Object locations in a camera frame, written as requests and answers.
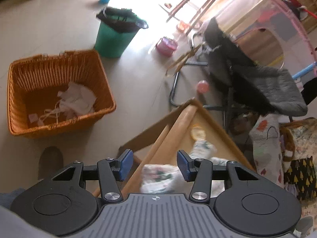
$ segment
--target pink ball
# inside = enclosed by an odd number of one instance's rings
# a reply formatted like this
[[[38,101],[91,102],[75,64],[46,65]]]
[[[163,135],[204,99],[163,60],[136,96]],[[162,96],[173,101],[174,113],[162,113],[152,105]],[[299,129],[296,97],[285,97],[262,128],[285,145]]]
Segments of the pink ball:
[[[199,81],[196,90],[200,94],[204,94],[209,90],[209,83],[207,81]]]

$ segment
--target gray ribbed platform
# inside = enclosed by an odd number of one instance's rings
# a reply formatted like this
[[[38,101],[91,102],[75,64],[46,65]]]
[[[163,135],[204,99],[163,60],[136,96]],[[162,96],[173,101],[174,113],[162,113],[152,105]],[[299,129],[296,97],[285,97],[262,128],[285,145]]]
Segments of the gray ribbed platform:
[[[207,205],[189,202],[183,194],[130,194],[106,205],[97,220],[71,238],[242,238],[223,226]]]

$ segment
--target black garbage bag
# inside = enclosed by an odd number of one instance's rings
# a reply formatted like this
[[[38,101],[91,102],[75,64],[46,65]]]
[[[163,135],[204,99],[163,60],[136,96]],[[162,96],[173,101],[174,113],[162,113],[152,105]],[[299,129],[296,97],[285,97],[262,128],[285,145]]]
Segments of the black garbage bag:
[[[140,28],[149,27],[145,20],[132,12],[132,9],[106,7],[96,17],[118,33],[138,32]]]

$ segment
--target blue gripper pad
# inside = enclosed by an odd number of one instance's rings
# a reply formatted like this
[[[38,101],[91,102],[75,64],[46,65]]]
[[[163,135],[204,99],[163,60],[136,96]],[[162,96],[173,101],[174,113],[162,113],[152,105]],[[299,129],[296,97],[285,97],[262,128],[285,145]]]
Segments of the blue gripper pad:
[[[189,181],[191,172],[189,170],[189,164],[188,164],[187,159],[182,155],[182,153],[180,151],[178,151],[176,160],[177,160],[177,166],[179,167],[180,172],[182,173],[184,180]]]
[[[133,165],[133,151],[129,149],[125,157],[121,160],[120,170],[118,172],[119,180],[124,181],[128,176]]]

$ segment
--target pink container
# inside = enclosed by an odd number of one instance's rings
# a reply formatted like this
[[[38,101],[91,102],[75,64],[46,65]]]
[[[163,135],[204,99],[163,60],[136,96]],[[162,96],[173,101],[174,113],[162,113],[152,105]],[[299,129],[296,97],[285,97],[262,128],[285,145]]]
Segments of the pink container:
[[[178,44],[174,39],[162,37],[155,46],[161,55],[171,57],[176,51]]]

